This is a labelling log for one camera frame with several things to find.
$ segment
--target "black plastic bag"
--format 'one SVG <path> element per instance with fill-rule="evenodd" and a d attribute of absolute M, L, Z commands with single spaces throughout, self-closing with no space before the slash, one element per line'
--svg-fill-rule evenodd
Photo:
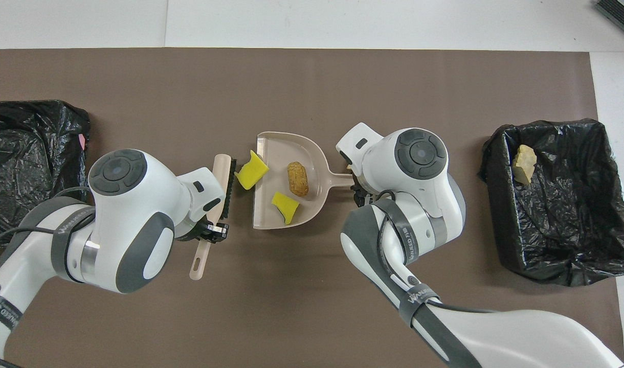
<path fill-rule="evenodd" d="M 530 186 L 513 179 L 521 144 L 534 149 Z M 589 285 L 624 275 L 624 201 L 602 123 L 501 126 L 483 146 L 501 264 L 543 284 Z"/>
<path fill-rule="evenodd" d="M 87 111 L 62 101 L 0 102 L 0 233 L 58 191 L 86 185 L 89 131 Z"/>

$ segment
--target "brown mat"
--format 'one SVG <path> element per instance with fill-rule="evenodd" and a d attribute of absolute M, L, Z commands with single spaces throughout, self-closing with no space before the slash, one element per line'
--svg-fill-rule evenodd
<path fill-rule="evenodd" d="M 321 146 L 364 121 L 382 135 L 419 126 L 445 140 L 467 205 L 466 229 L 412 265 L 445 303 L 572 317 L 623 356 L 614 280 L 540 286 L 497 259 L 480 147 L 501 124 L 596 118 L 588 54 L 270 49 L 0 51 L 0 100 L 62 99 L 90 112 L 88 164 L 148 151 L 175 174 L 245 163 L 256 135 L 279 130 Z M 235 184 L 228 240 L 204 279 L 196 243 L 177 243 L 162 274 L 116 295 L 52 279 L 8 343 L 37 366 L 442 366 L 344 256 L 351 193 L 331 191 L 309 223 L 251 228 L 253 193 Z"/>

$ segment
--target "beige brush handle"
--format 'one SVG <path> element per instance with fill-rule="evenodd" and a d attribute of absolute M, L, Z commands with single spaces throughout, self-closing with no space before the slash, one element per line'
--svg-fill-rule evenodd
<path fill-rule="evenodd" d="M 227 194 L 228 190 L 228 179 L 230 179 L 230 165 L 232 162 L 232 157 L 227 154 L 217 154 L 214 156 L 214 166 L 212 166 L 212 175 L 216 177 L 216 181 L 221 184 L 221 187 L 224 190 L 224 194 Z M 219 221 L 219 217 L 224 210 L 224 205 L 226 201 L 221 201 L 221 203 L 214 206 L 208 213 L 207 219 L 212 223 L 216 224 Z M 193 257 L 193 262 L 191 263 L 190 270 L 190 278 L 192 280 L 200 280 L 203 277 L 203 272 L 205 270 L 205 263 L 207 262 L 207 255 L 210 253 L 210 242 L 205 240 L 200 240 L 198 242 L 198 248 L 196 248 L 196 254 Z"/>

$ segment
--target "dustpan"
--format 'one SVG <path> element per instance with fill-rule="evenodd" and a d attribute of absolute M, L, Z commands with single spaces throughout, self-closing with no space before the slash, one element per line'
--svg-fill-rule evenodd
<path fill-rule="evenodd" d="M 269 230 L 306 223 L 316 216 L 333 187 L 350 187 L 354 184 L 351 174 L 335 174 L 328 167 L 321 147 L 302 135 L 283 132 L 258 134 L 256 153 L 269 166 L 269 172 L 255 185 L 253 202 L 253 228 Z M 309 191 L 299 197 L 289 191 L 287 165 L 298 161 L 305 166 Z M 300 202 L 291 224 L 284 224 L 282 215 L 272 205 L 276 192 Z"/>

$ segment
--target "white robotic arm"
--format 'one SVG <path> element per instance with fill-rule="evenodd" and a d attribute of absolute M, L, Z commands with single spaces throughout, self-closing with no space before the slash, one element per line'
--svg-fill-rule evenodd
<path fill-rule="evenodd" d="M 349 214 L 340 235 L 344 252 L 447 366 L 624 366 L 572 319 L 539 310 L 444 305 L 410 272 L 406 265 L 459 236 L 464 226 L 464 200 L 448 175 L 439 137 L 419 128 L 382 137 L 359 123 L 337 150 L 368 193 L 390 194 L 373 203 L 367 198 Z"/>
<path fill-rule="evenodd" d="M 158 275 L 174 238 L 218 242 L 228 227 L 205 214 L 225 200 L 210 170 L 176 177 L 133 149 L 101 157 L 90 170 L 96 207 L 57 196 L 21 222 L 0 258 L 0 358 L 10 332 L 43 283 L 58 275 L 130 293 Z"/>

